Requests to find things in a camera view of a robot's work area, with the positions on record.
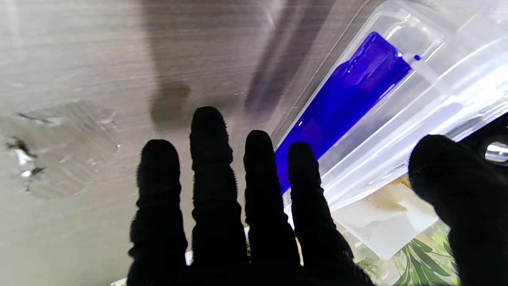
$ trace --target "clear plastic box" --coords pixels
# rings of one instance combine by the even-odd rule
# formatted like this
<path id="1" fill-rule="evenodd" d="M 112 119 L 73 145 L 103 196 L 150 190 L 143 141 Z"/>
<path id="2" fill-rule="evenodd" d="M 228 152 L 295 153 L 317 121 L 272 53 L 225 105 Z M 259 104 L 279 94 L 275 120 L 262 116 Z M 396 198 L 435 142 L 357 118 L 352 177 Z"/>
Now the clear plastic box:
<path id="1" fill-rule="evenodd" d="M 405 174 L 411 150 L 426 134 L 460 140 L 508 111 L 508 37 L 489 19 L 475 16 L 459 27 L 419 4 L 387 1 L 331 71 L 371 32 L 423 61 L 412 63 L 414 70 L 319 160 L 331 211 Z"/>

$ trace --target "gloved hand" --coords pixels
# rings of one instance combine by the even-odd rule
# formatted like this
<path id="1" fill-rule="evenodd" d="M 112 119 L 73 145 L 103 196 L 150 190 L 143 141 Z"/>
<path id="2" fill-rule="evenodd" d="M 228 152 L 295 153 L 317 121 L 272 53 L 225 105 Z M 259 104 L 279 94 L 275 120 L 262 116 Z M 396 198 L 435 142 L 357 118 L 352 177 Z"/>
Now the gloved hand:
<path id="1" fill-rule="evenodd" d="M 450 226 L 461 284 L 506 285 L 506 176 L 468 147 L 428 135 L 411 154 L 409 180 L 415 193 Z"/>
<path id="2" fill-rule="evenodd" d="M 209 275 L 207 279 L 213 280 L 224 268 L 234 271 L 223 273 L 221 279 L 233 279 L 239 271 L 256 269 L 255 274 L 240 275 L 250 282 L 273 281 L 276 275 L 289 271 L 301 278 L 298 281 L 308 282 L 306 277 L 313 277 L 313 281 L 342 279 L 370 285 L 370 279 L 353 263 L 351 249 L 333 223 L 320 187 L 318 162 L 307 144 L 293 144 L 288 158 L 293 219 L 304 260 L 301 267 L 295 235 L 283 212 L 268 134 L 253 131 L 245 143 L 250 261 L 230 167 L 233 152 L 221 114 L 213 107 L 197 109 L 190 139 L 195 172 L 194 261 L 190 267 L 185 264 L 187 241 L 179 208 L 178 154 L 171 143 L 151 140 L 143 148 L 138 168 L 139 210 L 131 227 L 134 247 L 129 254 L 134 262 L 128 285 L 145 285 L 169 277 L 191 279 L 203 271 Z M 288 281 L 291 277 L 281 275 L 280 279 Z"/>

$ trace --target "finger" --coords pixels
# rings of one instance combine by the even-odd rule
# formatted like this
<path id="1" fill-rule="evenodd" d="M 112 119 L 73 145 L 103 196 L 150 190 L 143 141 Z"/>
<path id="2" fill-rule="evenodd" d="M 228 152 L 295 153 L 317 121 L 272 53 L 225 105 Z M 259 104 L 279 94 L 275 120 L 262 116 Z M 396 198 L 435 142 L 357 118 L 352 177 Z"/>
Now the finger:
<path id="1" fill-rule="evenodd" d="M 470 208 L 481 208 L 485 196 L 492 198 L 486 209 L 508 201 L 506 178 L 471 149 L 442 135 L 425 136 L 415 146 L 409 180 L 415 193 L 448 225 L 464 221 Z"/>
<path id="2" fill-rule="evenodd" d="M 233 151 L 226 124 L 213 107 L 198 108 L 191 126 L 194 170 L 193 230 L 195 267 L 247 261 L 236 180 L 230 167 Z"/>
<path id="3" fill-rule="evenodd" d="M 245 142 L 245 222 L 253 262 L 299 265 L 293 229 L 284 213 L 270 136 L 252 131 Z"/>
<path id="4" fill-rule="evenodd" d="M 173 145 L 151 140 L 141 152 L 139 199 L 131 225 L 134 262 L 129 284 L 145 284 L 185 267 L 187 240 L 180 211 L 180 165 Z"/>
<path id="5" fill-rule="evenodd" d="M 319 164 L 310 146 L 290 146 L 289 181 L 293 221 L 304 267 L 328 275 L 368 279 L 353 263 L 353 252 L 337 231 L 321 188 Z"/>

